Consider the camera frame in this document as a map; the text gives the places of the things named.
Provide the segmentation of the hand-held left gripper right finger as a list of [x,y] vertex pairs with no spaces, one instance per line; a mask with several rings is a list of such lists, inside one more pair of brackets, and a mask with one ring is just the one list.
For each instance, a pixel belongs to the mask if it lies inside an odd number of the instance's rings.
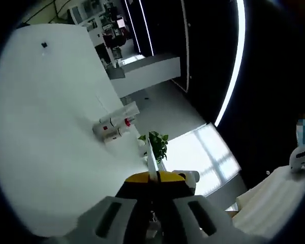
[[222,210],[194,195],[180,175],[157,172],[155,212],[166,243],[240,243],[241,231]]

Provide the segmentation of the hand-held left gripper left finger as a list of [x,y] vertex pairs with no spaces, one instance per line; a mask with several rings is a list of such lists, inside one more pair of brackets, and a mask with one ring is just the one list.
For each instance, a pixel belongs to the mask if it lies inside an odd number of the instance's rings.
[[154,173],[142,172],[128,177],[114,197],[107,196],[84,212],[66,243],[125,243],[132,218],[154,182]]

